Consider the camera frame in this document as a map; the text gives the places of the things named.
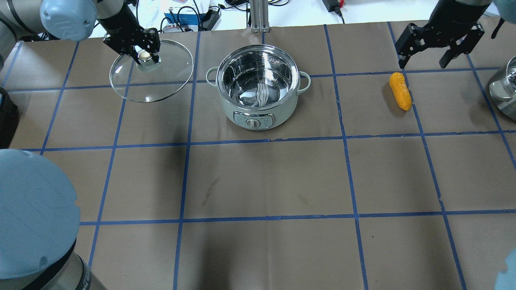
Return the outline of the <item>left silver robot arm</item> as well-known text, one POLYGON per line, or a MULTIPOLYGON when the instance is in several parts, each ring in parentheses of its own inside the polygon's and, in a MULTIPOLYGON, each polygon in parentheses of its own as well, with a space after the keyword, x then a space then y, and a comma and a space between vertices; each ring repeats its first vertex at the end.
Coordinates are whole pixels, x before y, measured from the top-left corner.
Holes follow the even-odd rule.
POLYGON ((94 25, 107 32, 104 42, 120 55, 140 60, 155 55, 160 39, 143 28, 124 0, 2 0, 1 66, 17 62, 19 40, 48 32, 70 44, 48 42, 50 64, 24 61, 18 72, 32 88, 49 84, 49 92, 10 96, 1 88, 1 288, 2 290, 103 290, 88 263, 75 252, 80 228, 76 192, 65 173, 41 156, 69 64, 79 41, 94 25))

